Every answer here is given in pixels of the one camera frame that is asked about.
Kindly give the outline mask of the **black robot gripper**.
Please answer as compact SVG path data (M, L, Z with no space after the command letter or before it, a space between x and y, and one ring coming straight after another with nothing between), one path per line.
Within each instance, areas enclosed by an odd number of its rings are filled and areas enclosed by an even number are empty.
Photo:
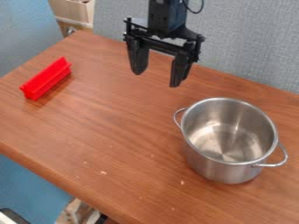
M170 87L181 86L189 77L193 62L199 60L205 37L187 28L187 14L199 14L190 0L149 0L147 18L127 17L125 41L130 66L135 75L149 67L150 50L177 55L173 60Z

